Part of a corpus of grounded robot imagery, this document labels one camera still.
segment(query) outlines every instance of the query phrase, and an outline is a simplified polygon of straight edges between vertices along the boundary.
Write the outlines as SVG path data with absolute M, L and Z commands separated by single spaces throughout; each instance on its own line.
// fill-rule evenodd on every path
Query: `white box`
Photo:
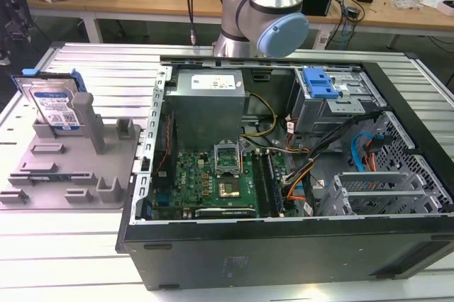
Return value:
M 437 9 L 448 16 L 454 16 L 454 0 L 445 0 L 437 5 Z

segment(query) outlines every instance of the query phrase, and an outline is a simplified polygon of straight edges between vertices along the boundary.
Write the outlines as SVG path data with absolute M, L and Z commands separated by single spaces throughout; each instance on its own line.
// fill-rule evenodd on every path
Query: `wooden tabletop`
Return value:
M 365 18 L 361 22 L 364 26 L 454 30 L 454 17 L 428 6 L 419 9 L 398 9 L 392 4 L 392 0 L 374 0 L 371 4 L 363 2 L 360 4 L 366 10 Z M 348 1 L 348 5 L 358 7 L 351 1 Z M 339 19 L 341 14 L 339 5 L 332 3 L 329 13 Z
M 454 18 L 436 9 L 424 6 L 421 9 L 397 9 L 391 0 L 374 0 L 371 4 L 361 3 L 366 15 L 361 25 L 389 26 L 434 30 L 454 29 Z M 162 15 L 187 15 L 186 0 L 67 0 L 49 4 L 43 0 L 28 0 L 32 9 L 55 9 L 108 13 L 150 13 Z M 221 17 L 219 0 L 194 0 L 194 15 Z M 311 23 L 337 23 L 341 10 L 332 3 L 328 15 L 309 16 Z

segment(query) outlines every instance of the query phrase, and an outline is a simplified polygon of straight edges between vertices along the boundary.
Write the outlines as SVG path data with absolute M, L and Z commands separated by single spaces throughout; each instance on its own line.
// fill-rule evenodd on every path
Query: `power supply label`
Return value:
M 35 102 L 49 125 L 62 130 L 74 130 L 80 127 L 75 112 L 68 107 L 70 98 L 64 92 L 35 92 Z
M 192 89 L 235 89 L 233 75 L 193 75 L 191 78 Z

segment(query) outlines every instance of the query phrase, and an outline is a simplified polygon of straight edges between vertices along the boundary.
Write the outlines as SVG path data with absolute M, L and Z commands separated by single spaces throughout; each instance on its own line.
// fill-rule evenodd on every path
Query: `blue hard drive label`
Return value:
M 60 130 L 79 128 L 80 123 L 70 108 L 70 98 L 65 92 L 40 91 L 33 95 L 49 125 Z

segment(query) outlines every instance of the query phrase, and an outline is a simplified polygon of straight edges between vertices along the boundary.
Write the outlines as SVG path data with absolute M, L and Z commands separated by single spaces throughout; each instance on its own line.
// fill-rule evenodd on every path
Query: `ram slot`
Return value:
M 265 191 L 267 193 L 268 206 L 270 207 L 270 216 L 279 217 L 278 202 L 280 203 L 280 197 L 277 188 L 275 169 L 271 163 L 271 156 L 263 155 L 261 160 L 263 179 L 265 180 Z
M 262 162 L 260 156 L 252 154 L 255 194 L 260 217 L 270 217 L 270 207 L 267 200 L 265 180 L 263 178 Z

